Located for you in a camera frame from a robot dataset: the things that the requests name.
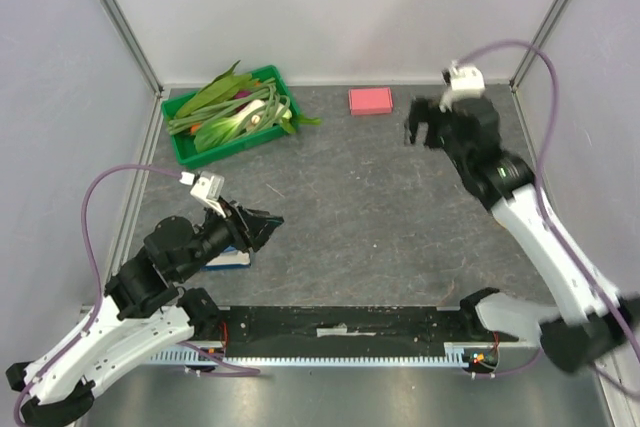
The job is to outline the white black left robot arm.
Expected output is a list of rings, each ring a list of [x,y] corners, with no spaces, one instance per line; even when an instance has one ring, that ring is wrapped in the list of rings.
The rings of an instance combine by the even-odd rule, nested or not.
[[[11,365],[19,426],[68,426],[116,380],[162,351],[192,338],[208,340],[222,325],[203,288],[179,287],[233,247],[260,250],[280,216],[223,201],[204,221],[171,216],[145,237],[138,253],[106,283],[87,317],[40,359]]]

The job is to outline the pink paper box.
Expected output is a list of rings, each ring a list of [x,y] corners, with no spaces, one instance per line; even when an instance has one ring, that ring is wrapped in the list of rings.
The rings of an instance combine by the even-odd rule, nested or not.
[[[393,110],[389,87],[350,89],[348,98],[353,116],[390,114]]]

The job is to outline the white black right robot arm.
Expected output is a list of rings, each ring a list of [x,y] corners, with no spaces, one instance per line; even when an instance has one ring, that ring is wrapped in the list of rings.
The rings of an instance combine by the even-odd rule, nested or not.
[[[481,96],[441,110],[436,100],[417,97],[405,121],[406,143],[415,144],[421,126],[425,146],[446,153],[465,189],[516,240],[555,301],[546,306],[482,289],[462,300],[460,333],[477,341],[497,331],[535,343],[565,373],[627,344],[639,326],[639,297],[622,296],[552,224],[534,172],[502,145],[493,103]]]

